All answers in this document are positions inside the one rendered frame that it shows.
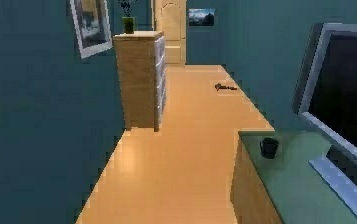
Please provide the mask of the wooden chest of drawers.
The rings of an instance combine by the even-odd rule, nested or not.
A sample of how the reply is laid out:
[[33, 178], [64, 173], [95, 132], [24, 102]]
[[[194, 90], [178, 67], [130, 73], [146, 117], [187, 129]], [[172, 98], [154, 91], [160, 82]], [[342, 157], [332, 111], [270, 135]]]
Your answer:
[[159, 130], [164, 92], [163, 31], [135, 31], [113, 37], [125, 129]]

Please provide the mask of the small black floor object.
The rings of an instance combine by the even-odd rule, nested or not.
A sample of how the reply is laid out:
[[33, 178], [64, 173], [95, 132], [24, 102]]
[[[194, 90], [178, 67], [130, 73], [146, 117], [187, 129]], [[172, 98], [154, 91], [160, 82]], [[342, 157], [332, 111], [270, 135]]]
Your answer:
[[229, 90], [237, 90], [236, 87], [233, 87], [233, 86], [225, 86], [225, 85], [222, 85], [220, 83], [217, 83], [214, 85], [215, 89], [217, 91], [219, 91], [220, 89], [229, 89]]

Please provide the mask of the pale wooden room door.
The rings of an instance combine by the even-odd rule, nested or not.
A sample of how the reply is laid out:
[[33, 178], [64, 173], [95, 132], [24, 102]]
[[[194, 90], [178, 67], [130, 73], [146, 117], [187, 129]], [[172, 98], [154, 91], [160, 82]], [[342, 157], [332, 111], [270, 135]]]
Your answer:
[[186, 0], [153, 0], [154, 28], [165, 38], [166, 63], [186, 64]]

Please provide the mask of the black mug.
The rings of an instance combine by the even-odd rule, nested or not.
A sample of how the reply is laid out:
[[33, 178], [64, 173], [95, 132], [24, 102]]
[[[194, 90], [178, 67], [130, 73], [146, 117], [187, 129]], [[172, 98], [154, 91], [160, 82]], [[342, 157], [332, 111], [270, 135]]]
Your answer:
[[266, 159], [274, 159], [279, 147], [279, 141], [274, 138], [264, 138], [260, 144], [261, 156]]

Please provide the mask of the house plant in green pot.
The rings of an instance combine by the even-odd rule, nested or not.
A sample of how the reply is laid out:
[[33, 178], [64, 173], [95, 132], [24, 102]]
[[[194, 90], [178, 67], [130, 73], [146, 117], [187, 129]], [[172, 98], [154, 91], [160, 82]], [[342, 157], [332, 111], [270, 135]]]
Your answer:
[[135, 18], [131, 15], [133, 6], [138, 0], [117, 0], [119, 6], [123, 10], [122, 23], [125, 34], [133, 34], [135, 26]]

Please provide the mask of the wooden cabinet with green top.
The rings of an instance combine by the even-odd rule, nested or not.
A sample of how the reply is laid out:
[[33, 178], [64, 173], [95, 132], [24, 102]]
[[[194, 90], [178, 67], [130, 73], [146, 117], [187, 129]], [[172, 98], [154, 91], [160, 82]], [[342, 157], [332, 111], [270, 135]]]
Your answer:
[[[279, 141], [274, 159], [264, 138]], [[231, 188], [238, 224], [357, 224], [357, 186], [313, 132], [242, 131]]]

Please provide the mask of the silver television set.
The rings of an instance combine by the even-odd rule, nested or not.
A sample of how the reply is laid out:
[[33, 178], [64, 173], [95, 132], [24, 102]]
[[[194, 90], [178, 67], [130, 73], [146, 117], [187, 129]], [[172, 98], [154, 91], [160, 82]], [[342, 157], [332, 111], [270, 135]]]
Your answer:
[[357, 24], [311, 26], [292, 110], [330, 142], [310, 164], [357, 218]]

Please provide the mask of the landscape wall picture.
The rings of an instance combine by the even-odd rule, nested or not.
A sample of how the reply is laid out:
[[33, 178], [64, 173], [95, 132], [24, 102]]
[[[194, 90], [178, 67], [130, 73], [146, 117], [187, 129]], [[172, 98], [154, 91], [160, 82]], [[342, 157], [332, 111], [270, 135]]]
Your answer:
[[189, 9], [188, 20], [190, 26], [213, 26], [215, 10], [213, 8]]

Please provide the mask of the white framed wall picture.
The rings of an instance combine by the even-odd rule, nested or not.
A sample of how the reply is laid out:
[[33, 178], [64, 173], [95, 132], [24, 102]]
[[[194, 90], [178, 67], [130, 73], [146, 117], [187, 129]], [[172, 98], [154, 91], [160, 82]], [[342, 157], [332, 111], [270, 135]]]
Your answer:
[[82, 59], [112, 48], [107, 0], [68, 0]]

